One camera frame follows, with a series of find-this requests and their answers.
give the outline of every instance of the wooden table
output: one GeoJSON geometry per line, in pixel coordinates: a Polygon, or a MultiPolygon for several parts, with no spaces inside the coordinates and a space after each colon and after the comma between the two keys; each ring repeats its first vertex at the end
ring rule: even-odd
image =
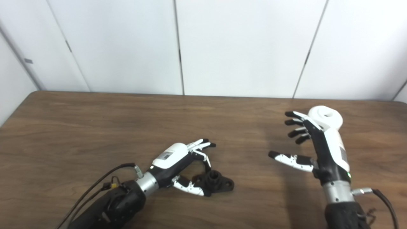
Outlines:
{"type": "MultiPolygon", "coordinates": [[[[109,169],[127,162],[146,170],[176,142],[209,138],[212,167],[235,181],[210,198],[174,188],[150,196],[125,228],[323,229],[325,198],[312,174],[268,158],[270,150],[315,156],[311,142],[287,137],[284,111],[316,105],[338,110],[353,187],[380,189],[407,226],[407,105],[336,101],[34,92],[0,128],[0,228],[54,228],[78,197],[109,169]]],[[[196,162],[183,175],[203,172],[196,162]]],[[[120,171],[121,180],[135,178],[120,171]]],[[[374,195],[372,228],[393,228],[374,195]]]]}

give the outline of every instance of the panel seam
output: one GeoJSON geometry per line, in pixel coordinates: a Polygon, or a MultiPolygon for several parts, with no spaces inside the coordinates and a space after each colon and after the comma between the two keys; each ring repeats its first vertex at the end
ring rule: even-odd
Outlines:
{"type": "Polygon", "coordinates": [[[301,73],[300,73],[300,76],[299,76],[298,81],[297,81],[297,85],[295,86],[295,90],[294,90],[294,93],[293,93],[293,99],[295,98],[295,94],[297,93],[298,86],[300,85],[300,81],[301,81],[301,78],[302,78],[302,74],[304,73],[305,65],[307,64],[309,55],[311,53],[312,46],[314,45],[315,38],[317,37],[319,26],[321,25],[321,21],[322,21],[322,18],[324,17],[325,10],[326,10],[326,7],[328,5],[328,2],[329,2],[329,0],[326,0],[324,8],[322,9],[321,17],[319,18],[319,22],[318,22],[317,28],[315,30],[314,37],[312,38],[311,45],[309,47],[308,53],[307,53],[305,61],[304,61],[304,65],[302,66],[301,73]]]}
{"type": "Polygon", "coordinates": [[[70,45],[69,45],[69,43],[68,43],[68,39],[66,39],[66,36],[65,36],[65,34],[63,33],[63,30],[62,30],[62,28],[61,28],[61,25],[59,24],[59,21],[58,21],[58,19],[57,19],[57,16],[55,15],[55,12],[54,12],[54,10],[52,9],[51,4],[49,3],[49,0],[46,0],[46,2],[47,2],[47,5],[48,5],[48,8],[50,9],[50,11],[51,11],[51,13],[52,13],[52,16],[54,17],[55,22],[57,23],[57,26],[58,26],[58,28],[59,28],[59,31],[60,31],[61,34],[62,34],[62,37],[63,37],[63,39],[65,40],[65,43],[66,43],[67,46],[68,46],[68,49],[69,49],[69,51],[70,51],[70,53],[71,53],[71,55],[72,55],[72,58],[74,59],[75,64],[76,64],[76,66],[78,67],[78,70],[79,70],[79,72],[80,72],[80,74],[81,74],[81,76],[82,76],[82,78],[83,78],[83,81],[84,81],[85,84],[86,84],[86,87],[88,88],[88,90],[89,90],[90,92],[92,92],[92,90],[90,89],[89,83],[88,83],[88,81],[87,81],[85,75],[83,74],[83,71],[82,71],[81,67],[79,66],[79,63],[78,63],[78,61],[77,61],[77,59],[76,59],[74,53],[72,52],[72,49],[71,49],[71,47],[70,47],[70,45]]]}
{"type": "Polygon", "coordinates": [[[181,87],[182,95],[185,95],[185,86],[184,86],[184,74],[182,72],[182,59],[181,59],[181,45],[179,42],[179,29],[178,29],[178,14],[177,14],[177,3],[176,0],[173,0],[174,3],[174,15],[175,15],[175,29],[177,32],[177,47],[178,47],[178,57],[179,57],[179,72],[181,74],[181,87]]]}
{"type": "Polygon", "coordinates": [[[403,85],[401,86],[401,88],[397,91],[397,93],[394,95],[394,97],[392,98],[392,101],[394,101],[396,99],[396,97],[400,94],[400,92],[404,89],[404,87],[407,84],[407,80],[403,83],[403,85]]]}
{"type": "Polygon", "coordinates": [[[37,90],[44,90],[44,88],[40,87],[40,84],[38,83],[37,79],[34,77],[33,73],[30,71],[30,69],[27,67],[27,65],[25,64],[25,62],[24,62],[23,58],[21,57],[20,53],[17,52],[17,49],[13,46],[13,43],[7,37],[6,33],[3,31],[3,29],[1,27],[0,27],[0,34],[3,36],[3,38],[6,41],[7,45],[10,47],[11,51],[14,53],[15,57],[17,58],[20,65],[23,67],[23,69],[27,73],[29,79],[34,84],[34,86],[37,88],[37,90]]]}

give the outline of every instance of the robotic arm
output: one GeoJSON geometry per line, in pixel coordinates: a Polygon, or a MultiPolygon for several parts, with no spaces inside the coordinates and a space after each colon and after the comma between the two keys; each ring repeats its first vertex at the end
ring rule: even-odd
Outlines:
{"type": "Polygon", "coordinates": [[[71,218],[68,229],[122,228],[138,211],[143,209],[146,198],[160,188],[173,186],[198,196],[211,196],[212,193],[216,192],[232,191],[234,188],[233,181],[212,170],[208,156],[202,152],[205,148],[215,146],[208,139],[200,139],[188,145],[175,143],[154,159],[144,174],[138,166],[134,165],[138,179],[125,181],[115,188],[111,183],[105,183],[103,188],[86,200],[82,206],[100,191],[110,190],[94,201],[78,218],[74,219],[81,206],[71,218]],[[205,174],[197,175],[193,181],[190,181],[180,176],[179,173],[194,160],[204,163],[205,174]]]}
{"type": "MultiPolygon", "coordinates": [[[[322,107],[332,113],[339,113],[328,107],[322,107]]],[[[286,125],[299,125],[300,128],[290,132],[288,136],[294,138],[300,136],[295,142],[302,144],[311,139],[317,154],[317,160],[311,157],[291,154],[281,154],[275,151],[269,152],[269,157],[293,168],[312,172],[314,177],[320,180],[324,189],[327,206],[325,208],[325,219],[329,229],[370,229],[366,222],[367,214],[363,212],[361,206],[355,201],[354,196],[375,193],[389,207],[392,212],[395,228],[398,228],[397,219],[393,208],[383,194],[371,188],[360,188],[352,190],[350,188],[349,173],[346,151],[338,132],[342,125],[340,123],[325,122],[324,119],[309,117],[308,115],[290,111],[286,116],[293,119],[285,121],[286,125]]]]}

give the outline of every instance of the label sticker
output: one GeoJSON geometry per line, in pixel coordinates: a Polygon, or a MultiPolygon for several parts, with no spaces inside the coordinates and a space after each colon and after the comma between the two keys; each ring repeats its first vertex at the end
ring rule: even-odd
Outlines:
{"type": "Polygon", "coordinates": [[[171,156],[171,154],[173,154],[173,152],[164,151],[157,157],[157,159],[161,159],[161,160],[165,161],[167,158],[169,158],[171,156]]]}
{"type": "Polygon", "coordinates": [[[346,156],[345,149],[342,147],[339,147],[339,149],[341,149],[342,160],[344,160],[344,161],[346,161],[346,163],[348,163],[348,157],[346,156]]]}

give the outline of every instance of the cable connector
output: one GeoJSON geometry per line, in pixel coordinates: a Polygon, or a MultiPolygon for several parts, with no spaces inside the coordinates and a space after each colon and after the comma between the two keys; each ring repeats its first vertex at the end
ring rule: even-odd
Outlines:
{"type": "Polygon", "coordinates": [[[110,182],[105,182],[105,183],[103,183],[103,186],[102,186],[102,188],[101,188],[101,191],[106,191],[106,190],[109,190],[109,189],[111,189],[112,188],[112,183],[110,183],[110,182]]]}
{"type": "Polygon", "coordinates": [[[138,165],[134,166],[134,169],[136,170],[136,173],[137,173],[137,176],[139,179],[144,177],[144,174],[138,165]]]}
{"type": "Polygon", "coordinates": [[[369,194],[373,193],[373,190],[371,188],[357,188],[351,191],[353,196],[360,196],[364,194],[369,194]]]}

